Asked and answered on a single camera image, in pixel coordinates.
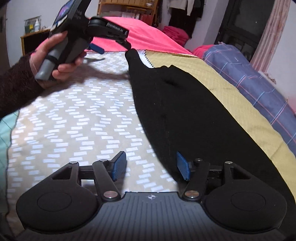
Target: white bottle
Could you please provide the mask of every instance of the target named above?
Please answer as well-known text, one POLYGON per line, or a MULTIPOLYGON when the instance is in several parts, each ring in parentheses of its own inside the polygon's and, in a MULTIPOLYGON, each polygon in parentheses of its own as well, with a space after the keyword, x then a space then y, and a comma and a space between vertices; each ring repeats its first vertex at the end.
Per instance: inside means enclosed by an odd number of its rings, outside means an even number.
POLYGON ((35 26, 34 26, 34 31, 35 32, 39 31, 39 22, 38 22, 38 19, 36 19, 36 23, 35 23, 35 26))

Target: blue plaid blanket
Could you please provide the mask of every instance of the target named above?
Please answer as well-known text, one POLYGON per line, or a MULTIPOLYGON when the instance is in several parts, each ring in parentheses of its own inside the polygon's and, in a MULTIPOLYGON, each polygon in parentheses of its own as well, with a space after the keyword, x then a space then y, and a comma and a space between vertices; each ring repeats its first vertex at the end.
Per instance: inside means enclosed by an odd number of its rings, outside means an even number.
POLYGON ((209 48, 203 60, 214 68, 281 134, 296 155, 296 116, 287 100, 256 70, 242 53, 224 43, 209 48))

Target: metal screw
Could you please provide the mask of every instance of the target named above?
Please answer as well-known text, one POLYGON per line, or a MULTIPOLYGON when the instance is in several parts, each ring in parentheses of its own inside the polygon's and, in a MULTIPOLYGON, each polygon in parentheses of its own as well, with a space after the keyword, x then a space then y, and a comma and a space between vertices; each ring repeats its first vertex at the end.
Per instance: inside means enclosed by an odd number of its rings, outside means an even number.
POLYGON ((115 197, 117 197, 118 196, 118 193, 117 192, 115 192, 115 191, 106 191, 106 192, 104 192, 104 197, 106 197, 106 198, 115 198, 115 197))
POLYGON ((190 190, 185 192, 185 196, 188 198, 196 198, 200 195, 200 193, 198 191, 194 191, 194 190, 190 190))

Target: curtain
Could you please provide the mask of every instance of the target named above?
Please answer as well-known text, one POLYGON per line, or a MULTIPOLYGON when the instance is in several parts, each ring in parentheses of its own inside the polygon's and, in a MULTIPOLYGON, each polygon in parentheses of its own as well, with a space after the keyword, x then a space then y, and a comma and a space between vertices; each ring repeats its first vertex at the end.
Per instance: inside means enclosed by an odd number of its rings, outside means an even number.
POLYGON ((275 0, 259 45, 251 60, 257 71, 266 72, 281 39, 291 0, 275 0))

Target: brown fuzzy sleeve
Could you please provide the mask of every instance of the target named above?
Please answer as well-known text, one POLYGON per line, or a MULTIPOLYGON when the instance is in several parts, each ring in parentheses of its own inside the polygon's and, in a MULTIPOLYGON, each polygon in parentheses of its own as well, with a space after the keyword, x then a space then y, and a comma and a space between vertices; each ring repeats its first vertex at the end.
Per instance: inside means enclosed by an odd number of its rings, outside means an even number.
POLYGON ((0 76, 0 119, 36 99, 44 89, 36 82, 29 64, 30 55, 0 76))

